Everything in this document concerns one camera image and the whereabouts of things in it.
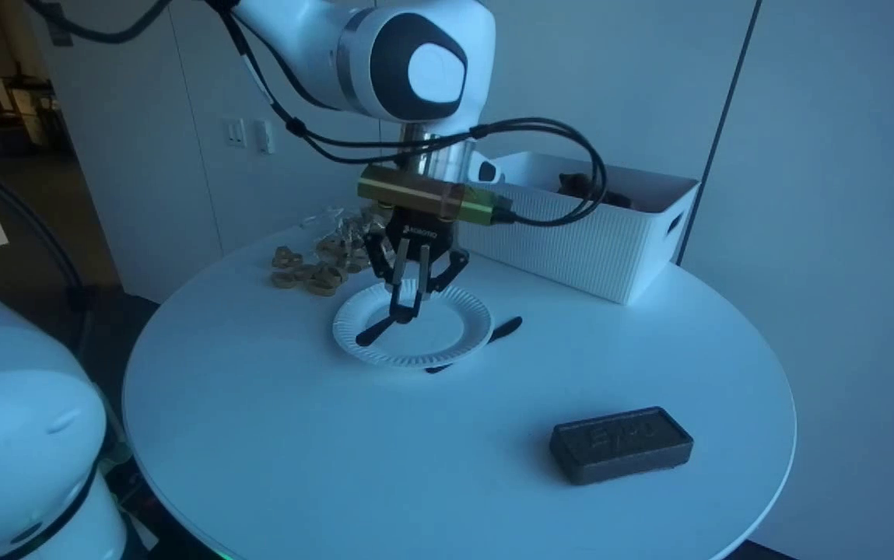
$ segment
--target tabletop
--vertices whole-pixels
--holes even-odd
[[[145,326],[124,387],[145,479],[236,560],[720,559],[784,486],[788,382],[732,305],[673,265],[630,306],[472,256],[454,284],[517,332],[442,373],[382,369],[332,336],[336,297],[270,285],[293,229],[234,252]],[[568,485],[554,425],[660,405],[687,464]]]

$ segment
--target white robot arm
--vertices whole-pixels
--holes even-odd
[[[364,9],[326,0],[232,3],[313,105],[422,123],[434,135],[478,124],[496,49],[496,22],[478,0]]]

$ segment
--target white paper plate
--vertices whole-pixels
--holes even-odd
[[[415,279],[401,283],[401,304],[415,300]],[[384,283],[356,294],[339,308],[332,333],[343,350],[376,366],[436,368],[453,364],[485,346],[492,337],[492,314],[481,300],[450,286],[422,302],[419,316],[408,325],[394,324],[368,347],[357,335],[387,317],[391,294]]]

